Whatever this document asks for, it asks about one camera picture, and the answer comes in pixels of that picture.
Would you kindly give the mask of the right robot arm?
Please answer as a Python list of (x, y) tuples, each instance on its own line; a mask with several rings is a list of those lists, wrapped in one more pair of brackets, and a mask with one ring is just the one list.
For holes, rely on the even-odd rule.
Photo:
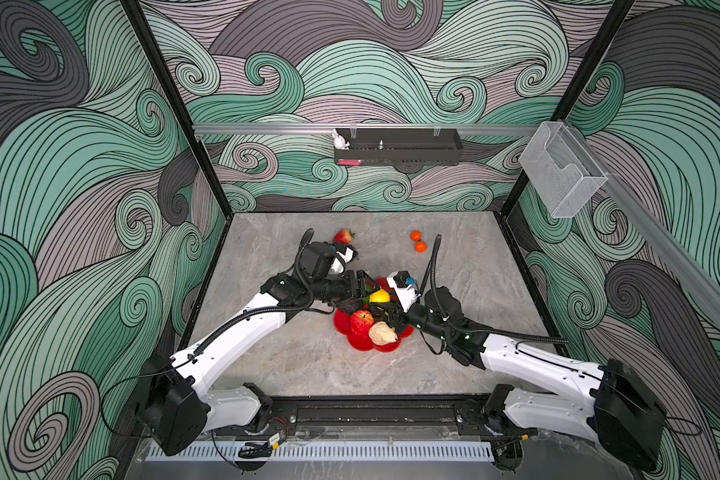
[(523, 433), (550, 430), (603, 447), (628, 466), (657, 468), (665, 433), (695, 438), (697, 423), (668, 415), (647, 383), (627, 364), (566, 358), (541, 349), (555, 338), (519, 334), (479, 324), (466, 317), (460, 302), (436, 284), (439, 250), (432, 250), (424, 279), (404, 271), (388, 278), (399, 301), (389, 313), (397, 328), (411, 327), (441, 342), (441, 352), (464, 366), (511, 375), (540, 392), (499, 385), (484, 414), (492, 427)]

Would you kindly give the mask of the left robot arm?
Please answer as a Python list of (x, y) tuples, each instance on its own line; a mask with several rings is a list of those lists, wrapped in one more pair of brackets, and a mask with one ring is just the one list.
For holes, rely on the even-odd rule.
[(214, 394), (211, 388), (221, 374), (259, 340), (315, 302), (340, 310), (380, 290), (364, 271), (348, 269), (357, 257), (352, 246), (315, 242), (313, 234), (313, 229), (304, 232), (292, 265), (268, 278), (237, 314), (168, 357), (152, 355), (132, 377), (134, 415), (144, 437), (164, 454), (176, 455), (200, 435), (219, 428), (264, 430), (268, 397), (253, 384)]

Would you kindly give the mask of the red flower-shaped fruit bowl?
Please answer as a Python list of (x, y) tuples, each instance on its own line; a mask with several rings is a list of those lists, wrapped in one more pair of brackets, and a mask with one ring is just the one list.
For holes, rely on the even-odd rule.
[(386, 323), (387, 314), (380, 308), (379, 300), (396, 302), (397, 295), (386, 278), (377, 278), (375, 282), (380, 287), (375, 293), (339, 303), (333, 314), (333, 325), (355, 350), (391, 353), (413, 335), (414, 328), (391, 327)]

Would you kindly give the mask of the beige pear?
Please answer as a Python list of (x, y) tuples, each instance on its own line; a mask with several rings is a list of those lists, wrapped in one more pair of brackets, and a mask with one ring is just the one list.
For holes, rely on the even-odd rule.
[(368, 337), (375, 346), (386, 346), (396, 343), (398, 335), (386, 322), (376, 322), (370, 329)]

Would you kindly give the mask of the red apple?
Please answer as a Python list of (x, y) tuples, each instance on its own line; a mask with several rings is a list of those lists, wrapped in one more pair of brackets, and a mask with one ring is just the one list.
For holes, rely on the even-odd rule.
[(350, 329), (354, 335), (368, 336), (375, 318), (368, 310), (357, 310), (350, 317)]

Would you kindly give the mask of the small yellow lemon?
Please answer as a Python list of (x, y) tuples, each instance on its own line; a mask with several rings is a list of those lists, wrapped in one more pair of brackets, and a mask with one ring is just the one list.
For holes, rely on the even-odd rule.
[(369, 304), (383, 304), (391, 301), (391, 295), (383, 289), (380, 289), (369, 296)]

